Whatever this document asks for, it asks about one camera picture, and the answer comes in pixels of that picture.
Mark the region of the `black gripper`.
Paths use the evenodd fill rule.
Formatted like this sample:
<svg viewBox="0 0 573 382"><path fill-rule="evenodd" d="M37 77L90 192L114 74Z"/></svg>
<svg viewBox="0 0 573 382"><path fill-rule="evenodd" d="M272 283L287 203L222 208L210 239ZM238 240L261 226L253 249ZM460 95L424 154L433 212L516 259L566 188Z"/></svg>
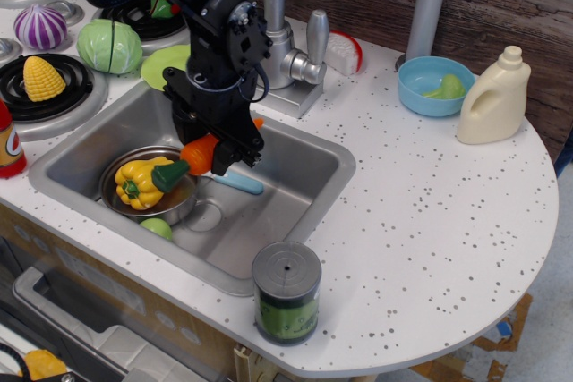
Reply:
<svg viewBox="0 0 573 382"><path fill-rule="evenodd" d="M166 68L164 93L171 100L172 120L178 139L188 144L208 134L219 142L215 145L210 171L224 175L234 163L255 166L264 148L250 107L259 78L253 69L244 77L223 88L213 89L200 74L190 77L186 72Z"/></svg>

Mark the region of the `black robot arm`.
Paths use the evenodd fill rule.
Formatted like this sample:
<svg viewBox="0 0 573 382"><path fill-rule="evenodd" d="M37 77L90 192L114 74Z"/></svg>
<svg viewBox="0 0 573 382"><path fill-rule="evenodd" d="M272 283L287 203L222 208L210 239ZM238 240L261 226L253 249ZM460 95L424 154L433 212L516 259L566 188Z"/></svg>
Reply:
<svg viewBox="0 0 573 382"><path fill-rule="evenodd" d="M87 0L110 8L130 0ZM163 90L172 102L172 117L182 143L211 134L217 139L213 174L234 163L259 162L264 140L250 114L259 102L257 83L269 80L262 62L272 42L255 0L167 0L177 5L190 34L184 70L163 70Z"/></svg>

